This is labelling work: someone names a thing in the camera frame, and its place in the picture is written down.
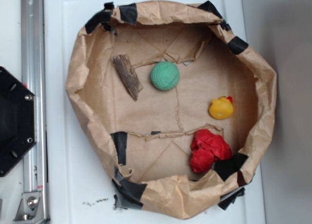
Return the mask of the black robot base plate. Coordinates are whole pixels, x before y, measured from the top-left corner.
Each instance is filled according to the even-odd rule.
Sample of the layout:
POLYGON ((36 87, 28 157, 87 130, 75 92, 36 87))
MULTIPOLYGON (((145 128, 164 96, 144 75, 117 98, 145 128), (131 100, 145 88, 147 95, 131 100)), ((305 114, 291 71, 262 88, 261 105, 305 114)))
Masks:
POLYGON ((35 96, 1 67, 0 176, 5 177, 35 143, 35 96))

